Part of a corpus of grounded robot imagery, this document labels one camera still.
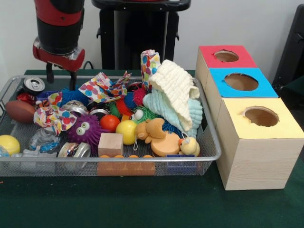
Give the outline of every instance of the wire mesh basket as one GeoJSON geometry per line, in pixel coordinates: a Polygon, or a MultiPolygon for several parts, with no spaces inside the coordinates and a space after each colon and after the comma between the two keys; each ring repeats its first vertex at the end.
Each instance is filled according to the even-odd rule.
{"type": "MultiPolygon", "coordinates": [[[[12,120],[5,112],[5,104],[15,100],[22,88],[23,80],[28,76],[17,76],[10,79],[0,93],[0,135],[8,134],[18,139],[21,152],[28,149],[28,143],[36,130],[35,124],[21,124],[12,120]]],[[[45,76],[39,76],[46,83],[45,76]]],[[[78,76],[79,85],[90,80],[91,76],[78,76]]],[[[115,81],[118,76],[110,77],[115,81]]],[[[61,90],[69,83],[69,76],[56,76],[53,84],[46,83],[45,91],[61,90]]],[[[130,83],[141,81],[141,77],[131,77],[130,83]]],[[[211,163],[221,155],[218,136],[211,120],[208,104],[197,79],[194,85],[199,88],[200,102],[204,109],[202,124],[197,133],[200,145],[199,157],[153,157],[150,145],[138,141],[138,150],[133,146],[123,146],[124,158],[57,158],[61,147],[68,142],[67,134],[61,133],[60,144],[54,150],[54,157],[13,158],[0,157],[0,176],[143,176],[143,175],[203,175],[211,163]],[[130,155],[139,158],[128,158],[130,155]]]]}

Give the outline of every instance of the colorful polka dot cloth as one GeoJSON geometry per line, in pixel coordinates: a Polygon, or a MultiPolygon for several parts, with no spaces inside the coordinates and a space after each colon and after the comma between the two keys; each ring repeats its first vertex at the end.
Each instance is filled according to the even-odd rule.
{"type": "Polygon", "coordinates": [[[154,75],[161,65],[160,54],[155,50],[146,50],[141,54],[142,83],[149,88],[149,78],[154,75]]]}
{"type": "Polygon", "coordinates": [[[108,103],[127,95],[126,85],[132,74],[126,71],[124,76],[112,82],[104,73],[99,73],[89,82],[84,83],[79,91],[97,103],[108,103]]]}
{"type": "Polygon", "coordinates": [[[49,107],[39,108],[35,112],[34,123],[59,135],[62,131],[70,129],[76,122],[77,117],[59,108],[62,101],[62,92],[50,95],[48,100],[49,107]]]}

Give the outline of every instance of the white wall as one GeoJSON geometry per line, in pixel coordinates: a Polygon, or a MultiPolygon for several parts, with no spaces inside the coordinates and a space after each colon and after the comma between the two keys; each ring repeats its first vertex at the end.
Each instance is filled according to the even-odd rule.
{"type": "MultiPolygon", "coordinates": [[[[180,41],[175,61],[195,69],[199,45],[241,44],[272,80],[291,26],[296,7],[303,0],[192,0],[189,10],[180,12],[180,41]]],[[[101,67],[99,9],[85,1],[85,21],[79,46],[86,60],[101,67]]],[[[26,69],[44,69],[32,56],[37,36],[33,0],[2,0],[0,7],[0,87],[8,77],[26,69]]]]}

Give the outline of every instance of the yellow ball toy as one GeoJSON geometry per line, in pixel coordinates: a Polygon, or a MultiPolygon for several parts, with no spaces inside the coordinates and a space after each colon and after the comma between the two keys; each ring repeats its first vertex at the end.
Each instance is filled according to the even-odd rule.
{"type": "Polygon", "coordinates": [[[123,134],[124,145],[132,145],[135,143],[135,128],[137,124],[132,120],[120,122],[116,128],[116,133],[123,134]]]}
{"type": "Polygon", "coordinates": [[[18,140],[13,136],[5,134],[1,135],[0,145],[7,150],[10,156],[15,153],[20,153],[20,144],[18,140]]]}

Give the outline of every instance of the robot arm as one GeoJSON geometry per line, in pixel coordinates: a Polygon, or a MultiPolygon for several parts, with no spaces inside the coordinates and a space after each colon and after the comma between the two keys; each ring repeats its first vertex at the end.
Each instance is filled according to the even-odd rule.
{"type": "Polygon", "coordinates": [[[52,66],[71,74],[70,90],[75,90],[76,73],[81,67],[85,50],[78,47],[83,25],[85,0],[34,0],[38,37],[33,54],[47,63],[47,81],[54,82],[52,66]]]}

